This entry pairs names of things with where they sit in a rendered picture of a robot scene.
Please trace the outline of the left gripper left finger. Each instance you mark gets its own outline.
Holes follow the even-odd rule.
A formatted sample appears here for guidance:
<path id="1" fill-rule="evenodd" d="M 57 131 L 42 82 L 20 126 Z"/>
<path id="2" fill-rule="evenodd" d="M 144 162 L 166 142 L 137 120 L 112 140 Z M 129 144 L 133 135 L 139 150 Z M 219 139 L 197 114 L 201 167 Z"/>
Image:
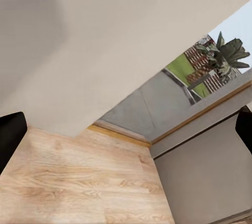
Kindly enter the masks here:
<path id="1" fill-rule="evenodd" d="M 0 175 L 27 132 L 23 112 L 0 117 Z"/>

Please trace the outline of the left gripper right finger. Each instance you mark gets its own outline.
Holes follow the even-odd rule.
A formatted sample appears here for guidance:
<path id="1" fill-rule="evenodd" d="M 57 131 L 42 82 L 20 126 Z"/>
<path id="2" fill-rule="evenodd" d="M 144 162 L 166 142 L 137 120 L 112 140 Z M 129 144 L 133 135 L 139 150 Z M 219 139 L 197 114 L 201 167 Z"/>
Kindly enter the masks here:
<path id="1" fill-rule="evenodd" d="M 252 114 L 240 111 L 235 130 L 252 154 Z"/>

